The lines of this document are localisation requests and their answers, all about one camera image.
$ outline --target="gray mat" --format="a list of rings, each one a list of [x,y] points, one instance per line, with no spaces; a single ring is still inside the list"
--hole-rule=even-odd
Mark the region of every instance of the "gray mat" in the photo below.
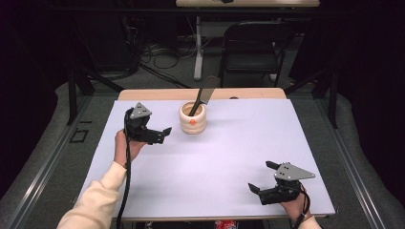
[[[79,131],[88,131],[86,139],[84,142],[69,143],[66,146],[53,175],[27,219],[26,227],[54,228],[63,214],[73,207],[71,201],[81,190],[115,99],[113,96],[95,96],[92,99],[87,112],[76,127]],[[339,209],[336,216],[320,219],[320,222],[327,228],[370,228],[315,101],[312,99],[292,101],[330,192],[332,203]],[[76,134],[73,141],[79,141],[82,135],[83,133]],[[269,223],[271,228],[288,228],[286,219],[271,220]]]

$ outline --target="black chair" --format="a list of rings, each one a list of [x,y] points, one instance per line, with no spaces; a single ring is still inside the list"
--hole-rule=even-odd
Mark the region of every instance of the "black chair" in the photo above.
[[[276,74],[277,87],[286,55],[285,48],[294,37],[287,22],[242,22],[224,34],[219,76],[224,86],[224,72]]]

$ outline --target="gray floor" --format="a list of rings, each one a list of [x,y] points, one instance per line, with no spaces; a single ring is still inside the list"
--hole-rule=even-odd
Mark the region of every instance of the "gray floor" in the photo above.
[[[281,88],[292,82],[287,75],[299,45],[300,40],[296,39],[288,49]],[[201,81],[193,79],[194,61],[195,55],[181,58],[174,68],[162,71],[197,88]],[[156,57],[156,63],[167,66],[175,63],[175,59],[163,55]],[[213,41],[204,49],[203,77],[218,75],[218,68],[219,48]],[[175,88],[143,69],[115,82],[128,89]],[[73,207],[117,99],[117,93],[108,87],[97,82],[94,86],[94,96],[79,95],[79,116],[70,127],[66,126],[69,115],[67,85],[56,90],[59,100],[50,125],[0,201],[0,228],[54,228],[61,216]],[[235,77],[225,81],[225,86],[269,87],[271,82],[258,75],[249,81]],[[338,210],[335,216],[318,220],[326,228],[405,228],[403,207],[384,188],[361,151],[351,104],[344,97],[338,97],[339,129],[334,130],[326,119],[326,100],[313,100],[309,95],[312,87],[307,85],[288,98],[293,102],[332,203]],[[72,142],[75,130],[88,131],[85,142]],[[265,226],[284,229],[288,228],[288,223],[285,219],[272,219]]]

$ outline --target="dark background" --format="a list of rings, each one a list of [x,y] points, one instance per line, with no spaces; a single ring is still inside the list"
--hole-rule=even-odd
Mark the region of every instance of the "dark background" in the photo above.
[[[107,0],[95,2],[115,4]],[[86,18],[77,17],[72,25],[65,17],[50,17],[35,1],[1,4],[2,197],[52,118],[57,103],[54,90],[67,81],[73,63],[79,61],[98,71],[125,72],[134,69],[134,52],[133,47],[125,45],[127,37],[117,17],[86,22],[103,20],[103,26],[98,27],[84,25]],[[80,1],[62,4],[74,6]],[[175,1],[137,1],[137,7],[155,6],[174,8]],[[405,172],[405,8],[391,1],[323,0],[322,9],[355,10],[357,16],[313,19],[290,76],[300,80],[330,63],[336,67],[340,76],[338,91],[352,104],[364,154],[390,192],[405,205],[405,184],[401,181]],[[177,46],[179,18],[142,20],[145,32],[164,37],[168,46]],[[84,32],[89,26],[94,30],[80,40],[75,30]]]

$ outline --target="sleeve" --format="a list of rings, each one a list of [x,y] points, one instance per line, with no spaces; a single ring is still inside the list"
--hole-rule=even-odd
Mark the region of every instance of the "sleeve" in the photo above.
[[[67,212],[57,228],[110,228],[126,170],[113,162],[101,180],[93,180],[75,207]]]
[[[318,222],[315,219],[315,216],[312,216],[311,218],[303,221],[298,229],[322,229],[322,227],[319,226]]]

